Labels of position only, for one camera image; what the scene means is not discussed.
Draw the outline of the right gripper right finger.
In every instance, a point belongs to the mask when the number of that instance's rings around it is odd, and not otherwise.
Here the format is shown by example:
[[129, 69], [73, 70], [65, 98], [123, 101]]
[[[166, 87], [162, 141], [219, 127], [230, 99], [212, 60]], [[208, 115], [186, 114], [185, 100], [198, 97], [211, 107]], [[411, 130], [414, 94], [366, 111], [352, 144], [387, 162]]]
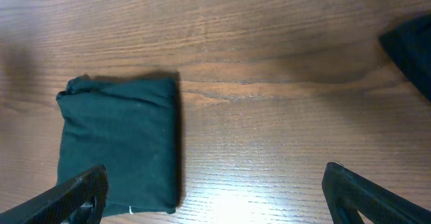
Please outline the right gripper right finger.
[[334, 223], [430, 222], [430, 211], [335, 162], [326, 166], [322, 189]]

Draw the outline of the dark teal t-shirt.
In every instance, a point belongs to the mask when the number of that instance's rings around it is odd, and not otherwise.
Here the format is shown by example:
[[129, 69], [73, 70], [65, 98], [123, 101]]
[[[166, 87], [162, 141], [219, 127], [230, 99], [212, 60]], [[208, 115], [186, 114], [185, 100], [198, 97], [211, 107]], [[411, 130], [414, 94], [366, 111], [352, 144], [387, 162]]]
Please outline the dark teal t-shirt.
[[179, 178], [174, 80], [77, 77], [56, 101], [64, 119], [58, 183], [103, 165], [108, 176], [104, 216], [175, 212]]

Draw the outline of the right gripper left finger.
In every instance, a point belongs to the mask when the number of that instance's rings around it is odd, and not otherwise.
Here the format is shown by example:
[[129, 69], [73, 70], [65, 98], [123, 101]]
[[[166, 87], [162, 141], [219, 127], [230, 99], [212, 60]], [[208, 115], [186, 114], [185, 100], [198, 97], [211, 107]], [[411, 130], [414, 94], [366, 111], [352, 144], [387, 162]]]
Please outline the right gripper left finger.
[[107, 193], [106, 168], [96, 165], [1, 213], [1, 222], [99, 223], [106, 206]]

